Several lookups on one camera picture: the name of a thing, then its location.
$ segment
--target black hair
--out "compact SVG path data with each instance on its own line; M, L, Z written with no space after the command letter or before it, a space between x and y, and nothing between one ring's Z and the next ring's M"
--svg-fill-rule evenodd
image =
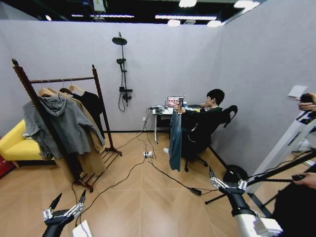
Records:
M206 96L216 100L216 104L220 105L225 97L225 93L220 89L211 90Z

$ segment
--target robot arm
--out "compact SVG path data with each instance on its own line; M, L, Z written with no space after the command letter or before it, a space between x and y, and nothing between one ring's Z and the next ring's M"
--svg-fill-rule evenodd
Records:
M215 177L209 168L211 183L222 193L226 194L232 206L232 216L235 218L242 237L271 237L282 232L281 227L273 219L260 218L243 199L247 181L239 180L238 183L226 183Z
M43 234L43 237L59 237L65 225L73 221L84 210L85 201L85 190L83 191L78 204L74 205L70 209L54 211L57 206L60 194L49 206L48 209L44 210L43 218L47 225L47 228Z

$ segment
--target monitor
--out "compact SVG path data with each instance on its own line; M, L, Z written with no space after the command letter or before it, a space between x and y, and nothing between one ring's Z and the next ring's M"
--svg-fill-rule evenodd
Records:
M173 108L178 103L183 102L183 97L181 97L181 96L172 96L172 97L168 97L167 101L168 101L168 107L169 108Z

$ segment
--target black jacket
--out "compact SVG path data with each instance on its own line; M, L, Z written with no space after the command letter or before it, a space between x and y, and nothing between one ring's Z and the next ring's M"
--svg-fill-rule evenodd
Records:
M197 142L199 146L206 149L211 144L211 135L221 123L222 108L216 107L209 111L186 110L182 114L183 118L197 123L195 129L189 133L190 140Z

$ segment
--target man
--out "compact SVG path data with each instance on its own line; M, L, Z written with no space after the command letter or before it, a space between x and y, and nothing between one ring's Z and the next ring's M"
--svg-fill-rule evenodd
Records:
M299 103L302 111L316 112L316 96L309 93L313 103ZM282 227L280 237L315 236L316 165L308 169L300 181L286 186L276 197L272 218Z
M182 155L192 158L194 153L204 151L211 144L211 135L219 125L222 108L219 107L225 94L220 89L214 89L206 95L201 111L189 111L177 105L174 110L182 113L182 119L195 124L194 128L182 129Z

